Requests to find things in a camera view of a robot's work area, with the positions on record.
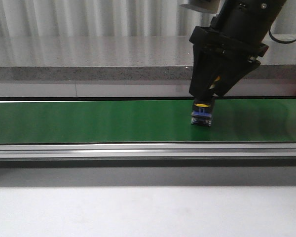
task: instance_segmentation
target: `black cable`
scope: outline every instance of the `black cable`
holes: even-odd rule
[[[275,42],[278,42],[278,43],[289,44],[289,43],[294,43],[294,42],[296,42],[296,39],[294,39],[294,40],[289,40],[289,41],[283,41],[283,40],[277,39],[277,38],[274,37],[274,35],[271,33],[271,29],[268,31],[268,34],[270,35],[270,37],[271,37],[272,40],[274,40]]]

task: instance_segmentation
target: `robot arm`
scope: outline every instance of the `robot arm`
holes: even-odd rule
[[[190,38],[194,53],[189,89],[195,98],[193,124],[210,126],[212,96],[224,96],[260,65],[257,57],[263,57],[268,50],[261,42],[285,1],[226,0],[210,27],[195,27]]]

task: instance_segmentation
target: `conveyor belt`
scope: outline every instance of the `conveyor belt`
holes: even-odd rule
[[[253,160],[271,159],[296,165],[296,99],[217,100],[211,128],[190,124],[191,105],[191,100],[0,103],[0,164],[255,165]]]

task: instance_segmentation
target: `aluminum rail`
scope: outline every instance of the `aluminum rail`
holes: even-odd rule
[[[0,166],[9,162],[30,166],[35,162],[43,166],[53,166],[53,162],[57,166],[295,166],[296,143],[0,145]]]

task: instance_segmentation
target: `green conveyor belt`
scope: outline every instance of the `green conveyor belt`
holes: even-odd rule
[[[0,144],[296,142],[296,99],[217,100],[211,128],[191,100],[0,103]]]

